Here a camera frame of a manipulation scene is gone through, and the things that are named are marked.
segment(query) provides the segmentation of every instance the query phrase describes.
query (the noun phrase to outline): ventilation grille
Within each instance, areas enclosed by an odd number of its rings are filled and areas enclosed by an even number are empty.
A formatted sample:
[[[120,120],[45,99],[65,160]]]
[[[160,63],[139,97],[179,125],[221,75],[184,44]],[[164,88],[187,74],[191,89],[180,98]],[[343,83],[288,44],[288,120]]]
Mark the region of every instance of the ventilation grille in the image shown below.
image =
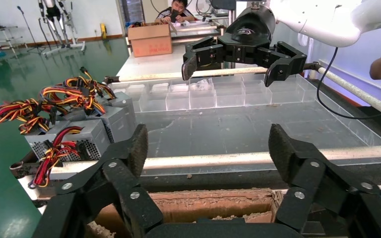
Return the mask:
[[[34,142],[33,152],[36,154],[37,159],[41,159],[45,156],[45,152],[47,151],[46,146],[43,142]]]
[[[106,123],[103,123],[104,129],[106,130],[107,136],[109,138],[110,144],[114,143],[115,140],[113,139],[112,130],[110,130],[110,127],[106,125]]]
[[[83,142],[85,144],[85,148],[87,149],[88,156],[91,160],[99,160],[101,157],[100,152],[98,151],[96,145],[89,140],[80,140],[77,142]],[[45,156],[45,152],[47,151],[45,144],[43,142],[34,142],[33,151],[36,154],[38,159],[41,159]],[[61,158],[62,161],[81,161],[81,158],[76,154],[70,153],[69,156],[63,156]]]

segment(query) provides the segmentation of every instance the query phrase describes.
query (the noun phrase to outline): metal screw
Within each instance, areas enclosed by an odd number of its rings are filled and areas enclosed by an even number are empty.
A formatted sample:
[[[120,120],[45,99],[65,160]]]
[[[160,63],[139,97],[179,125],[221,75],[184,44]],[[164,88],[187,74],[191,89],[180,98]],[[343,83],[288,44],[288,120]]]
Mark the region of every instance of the metal screw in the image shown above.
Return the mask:
[[[131,199],[137,199],[137,198],[139,198],[139,192],[133,192],[133,193],[131,193],[130,194],[130,198]]]
[[[113,167],[116,167],[116,165],[118,165],[118,163],[116,163],[116,162],[111,162],[111,163],[109,164],[109,167],[110,167],[110,168],[113,168]]]
[[[64,185],[62,185],[62,189],[63,190],[70,189],[71,187],[72,187],[72,183],[71,182],[68,182],[68,183],[65,183]]]
[[[310,162],[310,165],[313,167],[319,167],[319,164],[317,162]]]
[[[366,182],[362,182],[361,186],[363,188],[367,188],[367,189],[372,189],[373,188],[373,186],[370,183],[366,183]]]
[[[295,192],[294,196],[296,196],[298,199],[305,199],[305,194],[302,192]]]

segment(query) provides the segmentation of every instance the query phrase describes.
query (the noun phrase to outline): green epoxy floor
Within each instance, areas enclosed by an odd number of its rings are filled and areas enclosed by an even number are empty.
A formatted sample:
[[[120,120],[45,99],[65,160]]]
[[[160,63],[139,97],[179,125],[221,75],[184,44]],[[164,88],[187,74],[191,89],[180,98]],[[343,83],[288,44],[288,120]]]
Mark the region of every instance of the green epoxy floor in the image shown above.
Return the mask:
[[[116,75],[128,56],[124,39],[88,42],[86,46],[84,55],[80,50],[69,50],[48,59],[22,49],[16,60],[6,51],[6,57],[0,58],[0,103],[37,98],[43,87],[78,76],[81,66],[101,81],[106,75]],[[18,121],[0,124],[0,238],[29,238],[40,218],[8,169],[29,152],[19,125]]]

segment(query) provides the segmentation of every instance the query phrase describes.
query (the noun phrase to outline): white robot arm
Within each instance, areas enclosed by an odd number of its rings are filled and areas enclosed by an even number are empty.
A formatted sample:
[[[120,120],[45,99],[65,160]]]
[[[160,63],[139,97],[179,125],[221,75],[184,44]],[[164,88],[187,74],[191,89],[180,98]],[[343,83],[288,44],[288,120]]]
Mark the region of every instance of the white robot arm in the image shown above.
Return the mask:
[[[271,0],[269,8],[293,31],[334,47],[381,28],[381,0]]]

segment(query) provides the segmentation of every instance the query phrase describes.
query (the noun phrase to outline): white wall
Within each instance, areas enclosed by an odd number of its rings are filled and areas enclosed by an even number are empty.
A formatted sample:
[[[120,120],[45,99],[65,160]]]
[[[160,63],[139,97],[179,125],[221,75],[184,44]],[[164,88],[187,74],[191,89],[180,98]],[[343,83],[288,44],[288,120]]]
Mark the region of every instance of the white wall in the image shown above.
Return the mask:
[[[166,2],[166,0],[152,0],[152,3],[158,11],[162,11],[171,5],[171,3]],[[142,8],[144,9],[144,17],[146,22],[154,22],[157,18],[158,12],[154,9],[154,7],[151,5],[150,0],[142,0]]]
[[[324,66],[327,66],[326,63],[331,60],[334,49],[316,41],[312,59],[324,62]],[[331,71],[334,71],[338,76],[381,100],[381,80],[372,80],[369,76],[370,65],[380,57],[381,29],[366,32],[354,45],[340,48],[331,66]],[[354,101],[366,105],[366,103],[357,99],[354,95],[342,90],[338,85],[330,81],[325,82]]]
[[[94,30],[97,30],[97,36],[101,35],[100,23],[105,23],[108,35],[122,34],[121,22],[118,14],[117,0],[75,0],[73,2],[73,21],[77,28],[78,38],[95,37]],[[69,0],[64,1],[64,5],[70,11]],[[36,42],[43,42],[45,38],[40,31],[38,18],[41,17],[40,9],[36,0],[0,0],[0,24],[3,26],[16,25],[19,28],[14,29],[14,36],[23,36],[23,41],[32,43],[30,33],[24,22],[21,12],[16,8],[20,6],[24,11],[25,18],[30,25],[31,32]],[[47,38],[52,37],[45,24],[43,24]]]

